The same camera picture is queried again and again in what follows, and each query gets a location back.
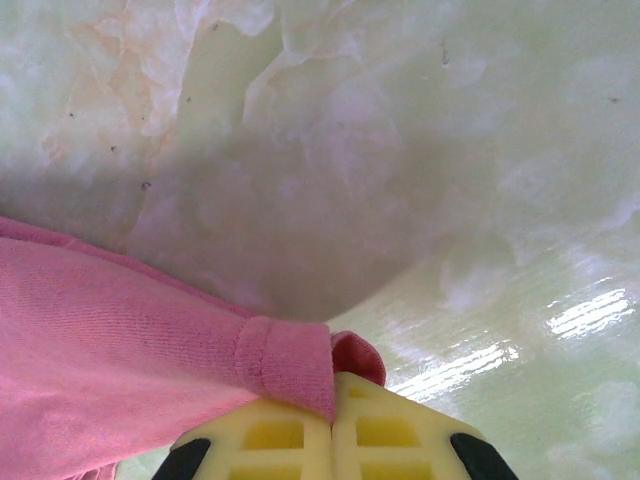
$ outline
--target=black rubber pad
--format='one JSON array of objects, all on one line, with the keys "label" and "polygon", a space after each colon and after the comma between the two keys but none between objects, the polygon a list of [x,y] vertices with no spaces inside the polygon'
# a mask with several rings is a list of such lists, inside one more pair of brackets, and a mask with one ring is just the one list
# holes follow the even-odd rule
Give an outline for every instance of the black rubber pad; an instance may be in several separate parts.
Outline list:
[{"label": "black rubber pad", "polygon": [[199,438],[172,450],[152,480],[193,480],[209,447],[210,440]]},{"label": "black rubber pad", "polygon": [[471,480],[518,480],[490,443],[466,433],[454,433],[450,441]]}]

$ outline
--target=pink fabric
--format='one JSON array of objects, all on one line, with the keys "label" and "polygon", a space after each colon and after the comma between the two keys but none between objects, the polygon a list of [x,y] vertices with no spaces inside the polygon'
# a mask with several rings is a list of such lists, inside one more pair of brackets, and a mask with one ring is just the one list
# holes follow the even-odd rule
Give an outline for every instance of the pink fabric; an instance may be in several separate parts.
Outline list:
[{"label": "pink fabric", "polygon": [[344,370],[384,383],[353,333],[254,316],[0,217],[1,478],[112,480],[119,460],[255,395],[332,419]]}]

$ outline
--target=marble floor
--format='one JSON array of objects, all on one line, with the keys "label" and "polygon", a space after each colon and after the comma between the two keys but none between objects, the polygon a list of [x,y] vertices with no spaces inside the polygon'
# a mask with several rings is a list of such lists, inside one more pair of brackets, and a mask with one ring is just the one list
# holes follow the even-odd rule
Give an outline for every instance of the marble floor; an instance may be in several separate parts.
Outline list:
[{"label": "marble floor", "polygon": [[522,479],[639,480],[639,24],[631,0],[5,0],[0,214],[355,330]]}]

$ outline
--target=tile surface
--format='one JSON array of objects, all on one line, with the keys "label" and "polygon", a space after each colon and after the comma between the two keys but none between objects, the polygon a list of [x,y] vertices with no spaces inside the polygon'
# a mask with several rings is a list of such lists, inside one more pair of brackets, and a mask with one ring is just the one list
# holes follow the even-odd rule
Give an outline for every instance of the tile surface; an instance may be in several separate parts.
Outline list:
[{"label": "tile surface", "polygon": [[523,479],[638,480],[639,22],[616,0],[6,0],[0,214],[357,331]]}]

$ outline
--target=white marble veining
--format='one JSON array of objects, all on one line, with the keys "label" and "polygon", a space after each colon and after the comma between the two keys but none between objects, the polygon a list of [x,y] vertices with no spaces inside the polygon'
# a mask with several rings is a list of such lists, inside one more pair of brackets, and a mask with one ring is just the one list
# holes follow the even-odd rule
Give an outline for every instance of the white marble veining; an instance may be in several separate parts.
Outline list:
[{"label": "white marble veining", "polygon": [[0,214],[361,333],[523,479],[640,478],[640,3],[76,3],[0,8]]}]

